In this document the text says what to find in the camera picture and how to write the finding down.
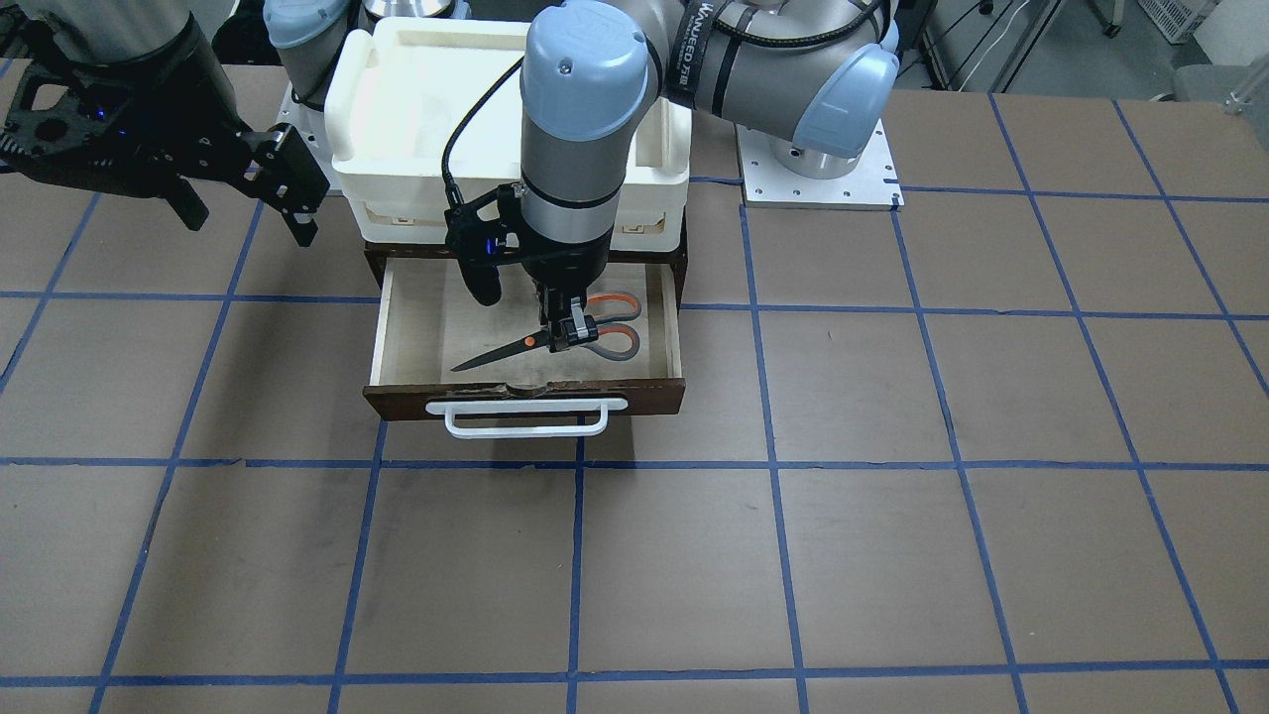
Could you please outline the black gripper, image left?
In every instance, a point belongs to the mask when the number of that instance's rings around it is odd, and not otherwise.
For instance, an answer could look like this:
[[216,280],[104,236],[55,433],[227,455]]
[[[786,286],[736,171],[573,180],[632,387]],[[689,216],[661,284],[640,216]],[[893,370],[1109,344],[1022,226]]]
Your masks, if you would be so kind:
[[[32,60],[3,120],[3,164],[36,181],[123,197],[159,197],[187,230],[208,209],[192,180],[225,183],[288,212],[307,249],[329,180],[294,126],[258,134],[195,20],[148,53],[113,63],[70,60],[67,30],[51,20],[20,27]],[[251,172],[258,160],[258,174]]]

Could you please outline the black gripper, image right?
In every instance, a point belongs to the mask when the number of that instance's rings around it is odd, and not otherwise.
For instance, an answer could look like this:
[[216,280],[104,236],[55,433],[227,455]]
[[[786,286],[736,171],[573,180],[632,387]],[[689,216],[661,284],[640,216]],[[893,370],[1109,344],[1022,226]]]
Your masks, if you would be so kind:
[[522,264],[534,280],[539,320],[549,353],[596,342],[598,326],[585,312],[586,289],[607,268],[612,227],[582,243],[541,235],[522,213],[516,183],[504,183],[471,202],[457,184],[445,185],[445,245],[459,264],[464,285],[480,304],[503,298],[497,268]]

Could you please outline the grey robot arm, image right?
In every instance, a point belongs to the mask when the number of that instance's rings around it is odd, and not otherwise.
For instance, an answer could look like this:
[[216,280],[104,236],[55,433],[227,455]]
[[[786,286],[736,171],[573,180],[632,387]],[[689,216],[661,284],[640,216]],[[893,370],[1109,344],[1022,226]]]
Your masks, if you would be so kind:
[[634,131],[665,99],[850,162],[900,71],[892,1],[562,1],[536,14],[504,79],[519,81],[520,178],[466,200],[442,153],[447,249],[481,304],[497,269],[534,283],[536,334],[470,367],[548,349],[598,347],[629,316],[595,316]]

